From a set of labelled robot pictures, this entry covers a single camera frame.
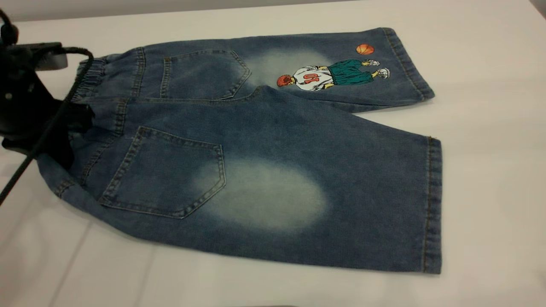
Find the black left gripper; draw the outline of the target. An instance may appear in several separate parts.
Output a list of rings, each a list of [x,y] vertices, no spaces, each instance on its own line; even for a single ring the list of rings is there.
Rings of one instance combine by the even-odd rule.
[[[37,71],[60,70],[66,66],[61,43],[1,45],[0,132],[2,146],[12,151],[31,151],[62,101],[55,99]],[[86,133],[95,114],[88,104],[69,103],[63,112],[63,126],[47,135],[38,163],[55,162],[64,169],[74,163],[69,131]]]

